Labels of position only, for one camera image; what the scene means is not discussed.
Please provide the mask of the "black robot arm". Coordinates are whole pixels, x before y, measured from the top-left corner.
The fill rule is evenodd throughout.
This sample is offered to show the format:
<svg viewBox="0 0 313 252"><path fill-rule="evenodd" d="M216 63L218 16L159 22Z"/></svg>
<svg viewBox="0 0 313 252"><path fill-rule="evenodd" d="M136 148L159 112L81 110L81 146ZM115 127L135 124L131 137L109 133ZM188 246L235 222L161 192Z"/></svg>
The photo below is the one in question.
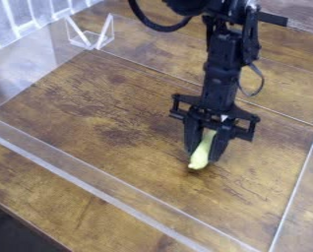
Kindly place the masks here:
<svg viewBox="0 0 313 252"><path fill-rule="evenodd" d="M192 154L207 143L207 160L216 162L230 140L252 140L260 121L235 104L242 68L251 67L259 56L260 7L251 0L175 1L168 5L180 15L202 16L207 52L200 95L173 94L169 115L183 121L187 152Z"/></svg>

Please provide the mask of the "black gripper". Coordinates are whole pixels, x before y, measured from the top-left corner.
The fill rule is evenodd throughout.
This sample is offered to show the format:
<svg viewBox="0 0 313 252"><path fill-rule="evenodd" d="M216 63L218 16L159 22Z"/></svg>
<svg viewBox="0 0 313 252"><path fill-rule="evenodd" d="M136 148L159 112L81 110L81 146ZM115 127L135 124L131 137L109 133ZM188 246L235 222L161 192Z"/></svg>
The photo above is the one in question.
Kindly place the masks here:
<svg viewBox="0 0 313 252"><path fill-rule="evenodd" d="M258 115L235 104L239 77L239 69L207 69L200 95L172 95L169 116L184 123L184 146L190 155L200 142L202 130L212 129L210 162L219 161L231 139L252 141L255 127L260 121Z"/></svg>

